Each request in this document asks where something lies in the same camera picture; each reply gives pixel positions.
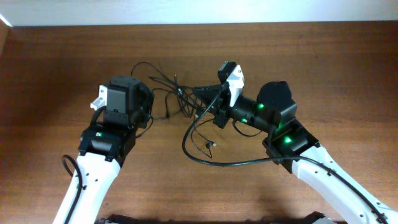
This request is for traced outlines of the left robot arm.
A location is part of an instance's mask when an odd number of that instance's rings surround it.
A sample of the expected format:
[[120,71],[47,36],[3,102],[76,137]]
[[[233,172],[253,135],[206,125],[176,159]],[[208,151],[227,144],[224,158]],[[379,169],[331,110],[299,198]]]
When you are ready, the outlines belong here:
[[146,129],[154,94],[132,76],[100,84],[89,126],[82,132],[78,156],[71,162],[71,182],[54,223],[94,223],[111,184],[136,144],[137,130]]

